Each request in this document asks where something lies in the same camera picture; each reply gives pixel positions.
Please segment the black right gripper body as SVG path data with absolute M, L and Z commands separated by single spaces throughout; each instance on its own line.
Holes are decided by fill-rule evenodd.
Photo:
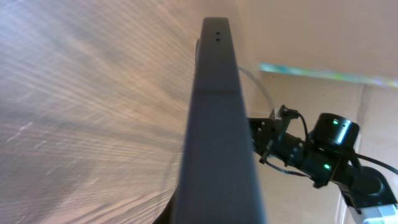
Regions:
M 254 151 L 265 164 L 268 157 L 280 159 L 285 166 L 305 164 L 305 142 L 287 132 L 291 119 L 249 118 Z

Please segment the blue Galaxy smartphone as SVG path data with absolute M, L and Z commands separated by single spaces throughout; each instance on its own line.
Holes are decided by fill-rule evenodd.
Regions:
M 229 20 L 206 17 L 178 185 L 157 223 L 265 223 Z

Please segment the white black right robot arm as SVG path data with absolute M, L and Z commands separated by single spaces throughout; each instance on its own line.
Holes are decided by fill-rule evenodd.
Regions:
M 278 118 L 251 118 L 249 128 L 261 164 L 275 157 L 284 163 L 279 172 L 307 177 L 316 189 L 336 184 L 356 223 L 397 223 L 397 198 L 384 175 L 361 160 L 393 173 L 397 169 L 354 150 L 359 126 L 338 115 L 322 113 L 312 131 L 304 126 L 304 138 L 287 132 L 293 119 L 304 117 L 283 109 Z

